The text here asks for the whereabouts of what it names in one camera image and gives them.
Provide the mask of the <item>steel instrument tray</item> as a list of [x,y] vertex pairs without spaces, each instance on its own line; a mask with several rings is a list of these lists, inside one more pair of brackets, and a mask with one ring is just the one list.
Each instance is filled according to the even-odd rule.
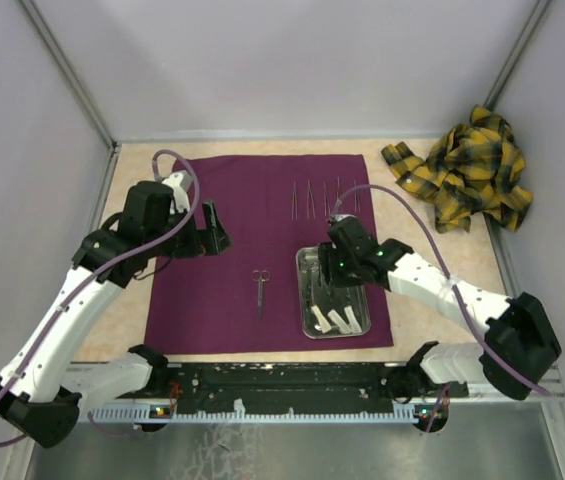
[[313,340],[352,338],[370,331],[371,320],[362,286],[339,288],[326,282],[318,247],[296,254],[302,329]]

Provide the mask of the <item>steel tweezers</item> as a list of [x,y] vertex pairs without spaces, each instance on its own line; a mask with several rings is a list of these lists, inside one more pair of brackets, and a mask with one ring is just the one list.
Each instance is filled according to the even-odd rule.
[[360,200],[359,200],[359,192],[356,189],[357,188],[357,181],[356,180],[354,180],[353,186],[354,186],[354,189],[355,189],[355,191],[353,192],[354,193],[354,195],[353,195],[353,197],[354,197],[354,212],[360,213],[361,207],[360,207]]
[[306,187],[306,217],[307,218],[315,217],[315,203],[314,203],[310,180],[307,181],[307,187]]
[[325,217],[328,217],[330,214],[330,203],[329,203],[329,195],[328,195],[328,186],[327,182],[324,180],[322,183],[322,198],[323,198],[323,209]]

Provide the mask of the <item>surgical scissors steel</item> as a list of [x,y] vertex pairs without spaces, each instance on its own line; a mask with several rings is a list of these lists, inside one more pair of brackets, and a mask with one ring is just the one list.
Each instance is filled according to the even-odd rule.
[[264,285],[271,278],[268,270],[254,270],[252,280],[257,284],[257,314],[261,318],[263,314]]

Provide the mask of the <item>white packaged instrument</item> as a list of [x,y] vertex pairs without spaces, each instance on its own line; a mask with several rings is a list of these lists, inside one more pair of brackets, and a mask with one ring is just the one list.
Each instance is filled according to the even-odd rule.
[[311,307],[311,312],[317,321],[317,328],[319,331],[324,334],[328,333],[332,329],[332,326],[323,315],[321,309],[317,305],[313,305]]

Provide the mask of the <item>purple cloth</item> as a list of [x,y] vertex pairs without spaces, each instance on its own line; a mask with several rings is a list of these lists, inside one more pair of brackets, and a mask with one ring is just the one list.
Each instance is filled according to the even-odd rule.
[[368,183],[362,156],[221,156],[192,166],[232,244],[218,256],[159,263],[146,345],[164,355],[392,346],[385,292],[374,286],[364,335],[312,340],[302,328],[296,253],[327,241],[324,207],[337,191]]

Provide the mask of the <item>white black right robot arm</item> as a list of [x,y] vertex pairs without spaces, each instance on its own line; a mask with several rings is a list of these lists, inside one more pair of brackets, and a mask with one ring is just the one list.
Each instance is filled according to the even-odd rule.
[[547,394],[540,381],[562,348],[538,298],[476,287],[396,239],[378,242],[353,215],[333,216],[328,237],[318,252],[329,285],[380,287],[428,306],[471,333],[468,343],[432,342],[413,356],[416,365],[408,380],[416,393],[432,395],[453,382],[487,382],[514,400]]

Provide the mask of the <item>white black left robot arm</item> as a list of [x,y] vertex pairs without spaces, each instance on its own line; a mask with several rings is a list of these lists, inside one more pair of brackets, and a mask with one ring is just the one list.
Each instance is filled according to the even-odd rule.
[[87,235],[64,284],[34,333],[0,371],[0,417],[43,448],[62,442],[81,416],[136,393],[156,397],[170,384],[166,357],[146,345],[129,348],[89,377],[64,382],[66,369],[109,304],[151,259],[219,255],[231,240],[215,205],[185,172],[140,181],[122,211]]

